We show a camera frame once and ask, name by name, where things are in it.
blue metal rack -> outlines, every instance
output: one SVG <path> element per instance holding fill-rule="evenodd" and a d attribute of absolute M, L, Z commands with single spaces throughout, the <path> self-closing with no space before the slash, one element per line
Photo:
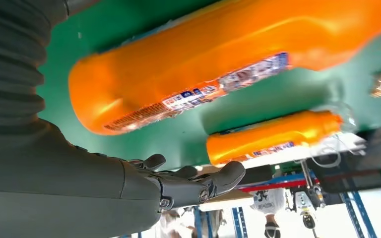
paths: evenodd
<path fill-rule="evenodd" d="M 361 200 L 360 194 L 356 191 L 352 193 L 353 193 L 354 201 L 356 202 L 357 208 L 359 209 L 360 215 L 363 219 L 363 222 L 366 225 L 369 238 L 377 238 L 375 229 L 373 229 L 372 222 L 370 221 L 369 216 L 367 215 L 367 212 Z"/>
<path fill-rule="evenodd" d="M 348 214 L 350 215 L 351 222 L 353 223 L 353 226 L 356 229 L 357 237 L 365 238 L 360 226 L 359 219 L 357 218 L 356 212 L 354 211 L 353 204 L 351 203 L 350 197 L 348 196 L 347 193 L 342 193 L 341 197 L 345 202 L 345 206 L 347 206 Z"/>
<path fill-rule="evenodd" d="M 236 232 L 236 238 L 242 238 L 242 228 L 240 227 L 239 213 L 237 208 L 233 208 L 233 220 L 234 220 L 234 229 Z"/>

bottle label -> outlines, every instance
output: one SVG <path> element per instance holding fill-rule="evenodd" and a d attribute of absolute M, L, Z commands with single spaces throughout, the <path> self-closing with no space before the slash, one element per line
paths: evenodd
<path fill-rule="evenodd" d="M 253 85 L 264 78 L 276 75 L 288 65 L 287 53 L 279 53 L 249 67 L 228 74 L 219 79 L 226 92 L 236 91 Z"/>
<path fill-rule="evenodd" d="M 274 154 L 274 153 L 280 152 L 282 150 L 285 150 L 285 149 L 291 148 L 291 147 L 294 147 L 294 142 L 289 141 L 289 142 L 285 142 L 285 143 L 282 143 L 279 145 L 271 146 L 267 149 L 254 151 L 251 154 L 249 154 L 249 156 L 258 157 L 258 156 L 262 156 L 262 155 L 270 155 L 270 154 Z"/>
<path fill-rule="evenodd" d="M 246 68 L 230 73 L 202 87 L 181 92 L 167 98 L 163 104 L 172 111 L 184 111 L 213 99 L 225 96 L 229 92 L 253 85 L 262 79 L 284 71 L 288 66 L 288 54 L 279 53 Z"/>

person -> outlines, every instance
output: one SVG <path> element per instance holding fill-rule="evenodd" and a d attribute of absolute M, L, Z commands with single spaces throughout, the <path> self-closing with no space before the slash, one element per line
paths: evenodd
<path fill-rule="evenodd" d="M 281 232 L 275 214 L 285 206 L 283 188 L 260 190 L 251 193 L 254 196 L 252 208 L 265 215 L 266 224 L 264 235 L 267 238 L 281 238 Z"/>
<path fill-rule="evenodd" d="M 220 229 L 220 226 L 227 223 L 226 220 L 223 218 L 223 213 L 223 210 L 201 212 L 200 219 L 202 238 L 218 238 L 218 230 Z M 196 229 L 192 233 L 192 238 L 198 238 Z"/>

cable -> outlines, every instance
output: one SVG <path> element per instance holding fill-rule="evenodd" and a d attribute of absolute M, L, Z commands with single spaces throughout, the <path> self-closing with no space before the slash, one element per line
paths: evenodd
<path fill-rule="evenodd" d="M 322 167 L 322 168 L 333 168 L 333 167 L 337 167 L 340 163 L 341 163 L 341 153 L 339 152 L 340 150 L 340 145 L 342 144 L 345 149 L 347 149 L 348 152 L 350 152 L 351 154 L 353 155 L 364 155 L 364 151 L 359 151 L 359 152 L 354 152 L 352 151 L 339 137 L 339 133 L 336 133 L 334 135 L 332 135 L 331 137 L 335 138 L 337 140 L 337 144 L 332 144 L 330 145 L 330 143 L 326 142 L 326 141 L 322 141 L 322 144 L 325 145 L 324 147 L 322 147 L 320 150 L 317 151 L 318 155 L 319 156 L 322 156 L 322 155 L 328 155 L 330 154 L 330 151 L 335 153 L 337 155 L 336 159 L 334 162 L 332 163 L 329 163 L 329 164 L 321 164 L 319 163 L 315 157 L 313 156 L 313 153 L 312 153 L 312 148 L 309 146 L 307 147 L 309 149 L 309 154 L 310 154 L 310 158 L 312 159 L 312 161 L 317 164 L 319 167 Z"/>

metal pole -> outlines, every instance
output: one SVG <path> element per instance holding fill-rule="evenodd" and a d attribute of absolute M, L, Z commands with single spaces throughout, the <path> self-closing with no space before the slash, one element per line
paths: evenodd
<path fill-rule="evenodd" d="M 300 160 L 300 165 L 302 166 L 303 175 L 305 176 L 305 179 L 306 179 L 306 187 L 308 189 L 313 188 L 313 182 L 309 174 L 309 167 L 308 167 L 308 164 L 306 163 L 306 160 L 305 159 Z"/>

